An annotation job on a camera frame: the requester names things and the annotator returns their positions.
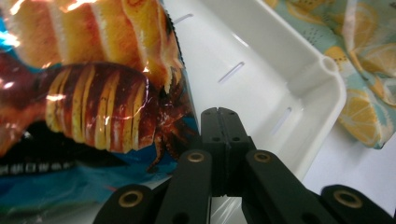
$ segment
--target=plastic packaging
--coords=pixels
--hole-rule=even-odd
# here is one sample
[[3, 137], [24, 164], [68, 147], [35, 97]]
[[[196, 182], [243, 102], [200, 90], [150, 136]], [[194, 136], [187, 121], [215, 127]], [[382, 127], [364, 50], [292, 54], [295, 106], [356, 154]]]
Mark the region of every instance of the plastic packaging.
[[197, 129], [161, 2], [0, 8], [0, 222], [67, 217], [172, 173]]

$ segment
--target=patterned tablecloth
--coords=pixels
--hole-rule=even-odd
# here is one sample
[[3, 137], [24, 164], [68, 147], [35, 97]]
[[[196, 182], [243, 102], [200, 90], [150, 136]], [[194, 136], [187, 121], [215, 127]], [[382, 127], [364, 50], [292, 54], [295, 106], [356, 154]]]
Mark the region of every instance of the patterned tablecloth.
[[396, 1], [263, 1], [337, 63], [347, 91], [339, 122], [384, 146], [396, 131]]

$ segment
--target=snack bag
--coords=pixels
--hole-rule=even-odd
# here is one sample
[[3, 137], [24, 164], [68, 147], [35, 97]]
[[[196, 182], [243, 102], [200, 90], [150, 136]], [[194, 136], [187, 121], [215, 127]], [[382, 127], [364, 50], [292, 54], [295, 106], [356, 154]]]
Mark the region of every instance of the snack bag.
[[159, 0], [0, 9], [0, 222], [50, 219], [171, 174], [197, 126]]

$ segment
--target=white plastic tray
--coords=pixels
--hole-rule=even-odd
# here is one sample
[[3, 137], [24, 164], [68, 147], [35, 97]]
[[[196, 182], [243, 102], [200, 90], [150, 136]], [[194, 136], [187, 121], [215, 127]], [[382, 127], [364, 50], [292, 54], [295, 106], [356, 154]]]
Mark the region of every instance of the white plastic tray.
[[227, 107], [302, 179], [346, 99], [324, 57], [261, 0], [165, 0], [195, 111]]

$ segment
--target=brass screw insert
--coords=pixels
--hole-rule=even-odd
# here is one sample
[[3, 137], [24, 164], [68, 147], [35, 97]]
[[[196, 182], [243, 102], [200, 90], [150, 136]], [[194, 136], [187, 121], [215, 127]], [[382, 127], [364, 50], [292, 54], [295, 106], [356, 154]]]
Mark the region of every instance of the brass screw insert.
[[363, 206], [361, 199], [347, 190], [339, 189], [333, 195], [337, 202], [350, 208], [361, 208]]
[[254, 160], [260, 162], [269, 162], [271, 160], [271, 156], [265, 152], [258, 151], [254, 154]]
[[143, 200], [143, 193], [138, 190], [130, 190], [123, 193], [119, 198], [121, 207], [134, 207], [140, 204]]
[[192, 152], [187, 157], [187, 160], [192, 161], [192, 162], [200, 162], [200, 161], [203, 161], [204, 158], [205, 158], [205, 156], [202, 153]]

